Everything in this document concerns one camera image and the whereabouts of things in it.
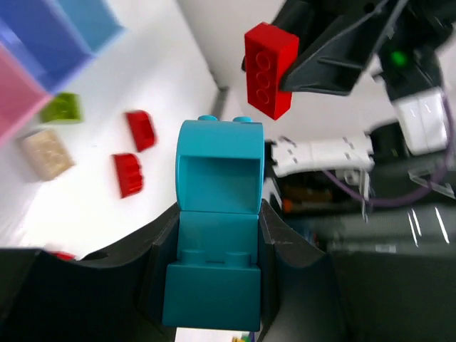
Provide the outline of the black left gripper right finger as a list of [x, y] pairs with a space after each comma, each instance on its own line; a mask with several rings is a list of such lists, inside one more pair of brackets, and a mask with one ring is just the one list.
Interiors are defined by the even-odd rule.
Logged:
[[257, 341], [347, 341], [333, 265], [267, 201], [259, 215], [261, 330]]

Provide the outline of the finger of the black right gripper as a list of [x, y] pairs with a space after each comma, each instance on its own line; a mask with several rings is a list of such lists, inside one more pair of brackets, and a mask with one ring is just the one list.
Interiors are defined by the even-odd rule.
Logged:
[[403, 10], [401, 1], [287, 1], [277, 26], [299, 36], [281, 89], [349, 95]]

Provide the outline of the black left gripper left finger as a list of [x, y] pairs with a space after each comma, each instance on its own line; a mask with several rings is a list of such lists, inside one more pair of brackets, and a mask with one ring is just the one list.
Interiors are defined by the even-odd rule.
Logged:
[[38, 248], [1, 250], [3, 341], [173, 341], [162, 324], [179, 209], [81, 260]]

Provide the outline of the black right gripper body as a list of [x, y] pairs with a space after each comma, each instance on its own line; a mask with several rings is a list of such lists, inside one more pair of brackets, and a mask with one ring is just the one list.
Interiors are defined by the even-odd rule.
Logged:
[[455, 31], [454, 1], [401, 2], [403, 10], [374, 56], [380, 70], [373, 77], [383, 79], [391, 101], [443, 85], [436, 51]]

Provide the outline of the red flower lego piece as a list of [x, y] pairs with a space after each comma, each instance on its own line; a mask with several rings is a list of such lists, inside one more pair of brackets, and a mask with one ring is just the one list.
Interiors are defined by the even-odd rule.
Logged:
[[73, 254], [69, 254], [62, 251], [50, 251], [50, 254], [64, 261], [73, 261], [76, 257]]

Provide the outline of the long red lego brick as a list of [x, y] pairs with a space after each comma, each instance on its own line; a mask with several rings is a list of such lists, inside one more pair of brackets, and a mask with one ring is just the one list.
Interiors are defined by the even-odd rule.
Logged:
[[297, 59], [299, 38], [262, 22], [244, 35], [247, 102], [273, 120], [291, 107], [292, 93], [281, 78]]

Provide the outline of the teal lego brick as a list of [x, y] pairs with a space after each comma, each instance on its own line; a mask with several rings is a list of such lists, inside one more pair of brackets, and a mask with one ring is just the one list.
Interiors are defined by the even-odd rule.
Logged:
[[182, 124], [175, 159], [177, 255], [166, 270], [164, 325], [259, 328], [263, 181], [261, 123], [203, 115]]

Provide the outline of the beige lego brick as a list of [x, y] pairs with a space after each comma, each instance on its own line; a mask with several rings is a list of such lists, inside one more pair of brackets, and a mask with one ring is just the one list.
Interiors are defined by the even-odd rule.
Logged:
[[75, 165], [53, 128], [36, 131], [21, 138], [19, 147], [32, 170], [45, 182], [56, 179]]

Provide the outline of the red curved lego brick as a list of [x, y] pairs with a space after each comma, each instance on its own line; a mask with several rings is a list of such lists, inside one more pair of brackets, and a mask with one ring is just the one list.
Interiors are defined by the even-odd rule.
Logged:
[[143, 190], [143, 174], [139, 159], [132, 153], [112, 155], [120, 189], [120, 197], [126, 198]]

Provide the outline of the green lego brick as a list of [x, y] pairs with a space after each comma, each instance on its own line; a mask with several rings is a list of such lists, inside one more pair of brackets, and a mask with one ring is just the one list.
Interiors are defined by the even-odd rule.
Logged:
[[80, 98], [75, 93], [59, 93], [40, 114], [42, 123], [80, 123], [83, 115]]

